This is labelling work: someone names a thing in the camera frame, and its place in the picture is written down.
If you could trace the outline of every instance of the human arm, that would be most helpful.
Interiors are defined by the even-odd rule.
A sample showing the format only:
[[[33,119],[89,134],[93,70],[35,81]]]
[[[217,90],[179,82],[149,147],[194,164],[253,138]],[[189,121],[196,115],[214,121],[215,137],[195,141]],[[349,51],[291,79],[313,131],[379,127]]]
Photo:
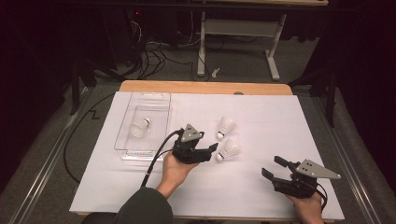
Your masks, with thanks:
[[[171,224],[172,207],[167,199],[181,185],[196,164],[178,161],[172,153],[163,160],[163,178],[156,189],[143,187],[138,190],[120,209],[114,224]]]
[[[163,159],[163,179],[157,190],[168,199],[175,189],[186,179],[189,172],[198,163],[186,164],[175,158],[172,153],[168,153]]]
[[[321,197],[318,193],[314,193],[311,198],[298,199],[285,194],[293,203],[297,211],[297,215],[304,224],[323,224],[321,216]]]

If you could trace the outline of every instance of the white paper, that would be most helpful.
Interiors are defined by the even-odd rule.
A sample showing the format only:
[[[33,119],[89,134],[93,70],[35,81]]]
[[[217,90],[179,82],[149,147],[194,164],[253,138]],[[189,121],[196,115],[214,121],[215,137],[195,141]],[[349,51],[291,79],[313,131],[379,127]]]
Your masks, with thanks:
[[[140,188],[149,163],[122,161],[114,149],[130,94],[115,95],[70,211],[118,212]],[[222,116],[235,119],[236,128],[220,141],[216,133]],[[290,170],[275,163],[274,156],[293,162],[309,159],[323,165],[296,96],[173,93],[168,132],[185,128],[187,123],[205,132],[197,148],[219,142],[219,151],[232,138],[241,153],[218,162],[214,152],[211,161],[194,168],[168,200],[175,216],[296,217],[292,203],[262,176],[264,167],[276,177],[290,179]],[[171,148],[175,140],[171,138],[164,149]],[[162,163],[157,161],[147,187],[156,188],[161,176]],[[318,182],[329,198],[323,217],[344,219],[331,182]]]

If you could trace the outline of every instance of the clear plastic container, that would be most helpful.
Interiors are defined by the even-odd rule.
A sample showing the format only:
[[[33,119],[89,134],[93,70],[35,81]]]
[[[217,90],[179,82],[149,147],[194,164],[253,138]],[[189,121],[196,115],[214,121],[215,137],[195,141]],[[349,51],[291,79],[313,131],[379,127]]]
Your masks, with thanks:
[[[132,93],[114,146],[123,160],[152,161],[167,135],[170,103],[170,93]]]

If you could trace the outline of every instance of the metal bracket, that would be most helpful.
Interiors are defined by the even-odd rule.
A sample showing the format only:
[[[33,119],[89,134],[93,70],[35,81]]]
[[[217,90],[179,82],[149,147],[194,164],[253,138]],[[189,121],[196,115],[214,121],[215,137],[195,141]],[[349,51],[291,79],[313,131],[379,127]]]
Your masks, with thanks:
[[[196,131],[190,124],[187,124],[186,129],[181,136],[181,142],[190,142],[195,139],[201,139],[203,135]]]
[[[339,174],[324,168],[323,166],[311,161],[304,160],[297,168],[296,172],[311,176],[314,178],[329,178],[329,179],[341,179]]]

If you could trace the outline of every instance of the sleeve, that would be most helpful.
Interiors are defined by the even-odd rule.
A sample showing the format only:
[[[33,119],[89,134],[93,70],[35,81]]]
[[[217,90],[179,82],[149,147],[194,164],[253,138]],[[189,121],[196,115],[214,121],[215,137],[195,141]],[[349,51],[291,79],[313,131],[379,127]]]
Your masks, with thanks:
[[[172,207],[156,189],[141,188],[120,209],[113,224],[172,224]]]

